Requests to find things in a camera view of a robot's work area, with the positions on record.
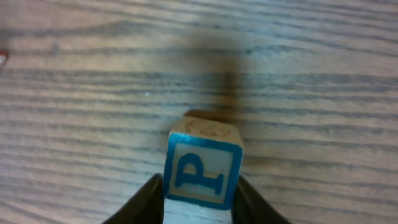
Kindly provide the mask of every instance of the block face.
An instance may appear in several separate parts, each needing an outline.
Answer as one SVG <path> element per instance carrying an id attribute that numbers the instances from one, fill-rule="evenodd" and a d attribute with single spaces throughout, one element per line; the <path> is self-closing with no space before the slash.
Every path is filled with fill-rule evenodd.
<path id="1" fill-rule="evenodd" d="M 204 139 L 229 142 L 243 147 L 238 129 L 232 124 L 184 116 L 172 129 L 173 133 L 189 134 Z"/>
<path id="2" fill-rule="evenodd" d="M 202 206 L 230 209 L 243 150 L 239 145 L 172 133 L 164 173 L 164 194 Z"/>

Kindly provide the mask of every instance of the wooden block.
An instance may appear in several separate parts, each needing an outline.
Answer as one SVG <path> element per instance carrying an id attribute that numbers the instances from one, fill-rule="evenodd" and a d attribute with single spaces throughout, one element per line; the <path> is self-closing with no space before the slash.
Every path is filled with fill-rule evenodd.
<path id="1" fill-rule="evenodd" d="M 243 143 L 235 126 L 184 116 L 170 132 L 164 195 L 230 209 L 242 158 Z"/>

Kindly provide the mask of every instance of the blue square outline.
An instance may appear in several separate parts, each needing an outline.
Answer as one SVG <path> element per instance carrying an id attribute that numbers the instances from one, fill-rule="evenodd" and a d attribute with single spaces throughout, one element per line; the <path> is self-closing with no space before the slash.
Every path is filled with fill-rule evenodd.
<path id="1" fill-rule="evenodd" d="M 170 178 L 173 169 L 174 152 L 177 144 L 187 144 L 191 146 L 200 146 L 200 147 L 206 146 L 212 149 L 218 149 L 233 153 L 231 170 L 229 172 L 224 203 L 205 202 L 195 198 L 187 198 L 183 196 L 169 194 Z M 211 139 L 203 139 L 195 136 L 190 136 L 187 134 L 172 133 L 169 136 L 169 143 L 167 146 L 167 158 L 165 162 L 164 178 L 163 178 L 163 195 L 165 198 L 169 198 L 172 200 L 180 200 L 205 207 L 216 208 L 220 210 L 228 210 L 232 207 L 235 190 L 236 187 L 238 186 L 239 170 L 241 167 L 242 159 L 243 159 L 243 149 L 239 145 L 231 144 L 228 142 L 215 141 Z"/>

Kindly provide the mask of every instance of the blue letter p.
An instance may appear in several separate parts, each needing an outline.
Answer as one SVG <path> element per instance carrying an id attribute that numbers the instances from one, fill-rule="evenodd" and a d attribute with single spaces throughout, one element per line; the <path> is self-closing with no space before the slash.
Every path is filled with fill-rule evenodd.
<path id="1" fill-rule="evenodd" d="M 193 166 L 195 166 L 197 173 L 184 173 L 184 168 L 187 164 L 192 164 Z M 183 183 L 202 185 L 214 189 L 215 193 L 219 195 L 223 186 L 224 175 L 220 174 L 216 178 L 210 178 L 204 177 L 203 173 L 203 163 L 200 157 L 194 153 L 188 153 L 182 156 L 178 162 L 177 174 L 175 176 L 175 186 L 179 187 Z"/>

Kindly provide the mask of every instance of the wooden surface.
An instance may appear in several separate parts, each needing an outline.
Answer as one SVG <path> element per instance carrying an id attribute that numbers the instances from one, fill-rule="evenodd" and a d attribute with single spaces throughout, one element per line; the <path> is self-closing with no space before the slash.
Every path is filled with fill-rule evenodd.
<path id="1" fill-rule="evenodd" d="M 394 0 L 1 0 L 0 47 L 1 224 L 103 222 L 192 109 L 239 127 L 292 223 L 398 223 Z"/>

